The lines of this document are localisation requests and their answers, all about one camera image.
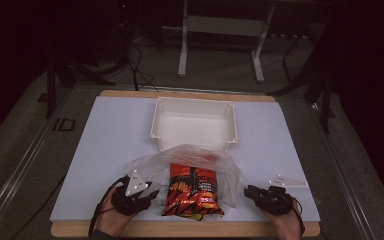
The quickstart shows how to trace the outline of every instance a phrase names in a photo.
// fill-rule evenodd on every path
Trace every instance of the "table top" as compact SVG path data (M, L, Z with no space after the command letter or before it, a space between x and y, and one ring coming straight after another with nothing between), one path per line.
M232 95L232 94L129 92L129 91L108 90L108 91L102 92L101 96L102 97L125 97L125 98L155 98L157 96L165 96L165 97L197 98L197 99L208 99L208 100L225 100L225 101L234 101L234 102L275 103L274 98L268 97L268 96ZM301 169L298 159L296 162L298 163L298 165L297 167L295 166L294 167ZM304 203L304 205L307 210L309 208L310 209L315 208L314 202L310 204L312 205L312 207L311 206L308 207L306 203ZM153 219L154 221L148 221L147 219L149 218L149 216L145 216L142 218L138 216L137 218L139 218L139 221L132 221L131 224L129 224L129 226L126 228L124 232L124 236L128 236L128 237L216 237L216 236L217 237L259 237L259 236L274 235L271 224L267 222L267 220L264 221L264 218L262 220L256 220L255 216L251 216L248 220L247 218L239 217L237 221L235 221L234 217L230 219L229 217L226 217L226 220L218 221L215 224L201 223L201 222L195 222L195 221L177 221L176 219L174 220L169 219L165 221L155 221L155 219ZM306 226L305 236L318 235L320 232L320 228L318 224L318 219L319 219L318 213L316 214L316 216L313 216L313 217L304 216L303 218ZM52 225L51 231L52 231L52 234L57 237L81 237L81 236L86 236L88 226L89 226L89 221L86 219L72 219L71 221L53 219L53 225ZM143 229L144 227L147 229L147 231L138 230L138 229Z

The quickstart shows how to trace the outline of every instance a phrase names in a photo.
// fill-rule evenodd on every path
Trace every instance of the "red chip bag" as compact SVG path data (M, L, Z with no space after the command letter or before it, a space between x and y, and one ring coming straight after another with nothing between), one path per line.
M171 164L170 189L162 216L201 221L206 214L224 215L217 204L217 177L212 170Z

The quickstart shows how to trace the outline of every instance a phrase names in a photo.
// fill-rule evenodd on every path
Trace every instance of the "plastic bag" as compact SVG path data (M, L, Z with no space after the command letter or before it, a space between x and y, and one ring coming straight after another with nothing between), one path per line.
M172 164L214 171L217 178L217 204L221 208L236 207L237 197L241 194L243 187L243 174L230 155L217 149L187 144L179 145L130 162L125 168L125 173L130 175L137 170L144 181L152 182L151 187L159 188L160 194L156 204L159 204L161 208L161 205L166 206L172 180L170 178Z

